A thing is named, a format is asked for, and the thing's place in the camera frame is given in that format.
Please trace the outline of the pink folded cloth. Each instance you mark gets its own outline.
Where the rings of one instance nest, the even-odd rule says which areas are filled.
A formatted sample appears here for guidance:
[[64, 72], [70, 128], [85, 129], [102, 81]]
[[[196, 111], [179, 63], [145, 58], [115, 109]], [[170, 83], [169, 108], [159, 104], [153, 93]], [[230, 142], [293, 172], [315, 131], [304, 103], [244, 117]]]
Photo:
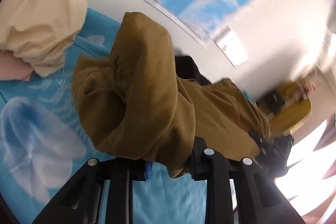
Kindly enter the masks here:
[[1, 81], [29, 81], [34, 71], [30, 64], [15, 57], [10, 51], [1, 51], [0, 62]]

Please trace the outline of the black garment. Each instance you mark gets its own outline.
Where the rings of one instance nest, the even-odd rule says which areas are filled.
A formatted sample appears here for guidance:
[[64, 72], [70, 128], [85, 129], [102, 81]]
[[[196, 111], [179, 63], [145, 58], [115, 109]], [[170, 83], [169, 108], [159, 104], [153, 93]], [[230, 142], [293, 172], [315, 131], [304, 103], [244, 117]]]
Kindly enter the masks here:
[[181, 79], [193, 80], [202, 86], [211, 84], [211, 82], [200, 73], [191, 56], [175, 56], [175, 70], [177, 76]]

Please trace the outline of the blue patterned bed sheet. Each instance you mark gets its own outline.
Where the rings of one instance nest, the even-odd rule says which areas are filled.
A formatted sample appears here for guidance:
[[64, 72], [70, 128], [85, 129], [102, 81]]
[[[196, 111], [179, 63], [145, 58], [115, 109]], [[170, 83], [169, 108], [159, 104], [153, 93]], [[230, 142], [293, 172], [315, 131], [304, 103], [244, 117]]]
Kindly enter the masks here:
[[[1, 82], [1, 195], [20, 223], [31, 223], [88, 159], [109, 159], [79, 122], [71, 80], [80, 55], [109, 55], [119, 27], [88, 9], [62, 69]], [[172, 179], [156, 163], [146, 182], [133, 184], [133, 207], [135, 223], [203, 223], [206, 182]]]

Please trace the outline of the brown large shirt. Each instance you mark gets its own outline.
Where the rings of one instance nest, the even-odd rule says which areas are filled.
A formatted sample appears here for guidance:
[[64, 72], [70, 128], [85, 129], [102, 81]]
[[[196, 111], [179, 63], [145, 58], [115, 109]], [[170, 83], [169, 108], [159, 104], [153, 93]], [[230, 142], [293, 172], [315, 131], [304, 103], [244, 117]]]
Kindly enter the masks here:
[[195, 138], [232, 160], [256, 158], [250, 131], [269, 124], [230, 80], [202, 86], [181, 79], [167, 30], [140, 12], [124, 15], [109, 57], [80, 56], [72, 77], [80, 123], [94, 147], [114, 157], [187, 172]]

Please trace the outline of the cream pillow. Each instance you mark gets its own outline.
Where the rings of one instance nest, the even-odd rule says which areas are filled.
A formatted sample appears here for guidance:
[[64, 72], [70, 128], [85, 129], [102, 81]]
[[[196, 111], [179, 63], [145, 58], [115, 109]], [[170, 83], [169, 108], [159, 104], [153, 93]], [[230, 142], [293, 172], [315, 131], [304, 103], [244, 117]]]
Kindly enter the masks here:
[[47, 77], [64, 67], [87, 9], [87, 0], [2, 0], [1, 50]]

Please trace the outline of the yellow round table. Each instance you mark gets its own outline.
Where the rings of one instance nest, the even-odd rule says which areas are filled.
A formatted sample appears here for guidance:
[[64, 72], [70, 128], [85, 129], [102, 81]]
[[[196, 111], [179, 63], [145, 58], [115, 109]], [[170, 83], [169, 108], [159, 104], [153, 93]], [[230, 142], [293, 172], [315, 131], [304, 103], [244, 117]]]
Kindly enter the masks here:
[[273, 137], [291, 135], [310, 117], [310, 82], [287, 82], [268, 92], [256, 102], [267, 119]]

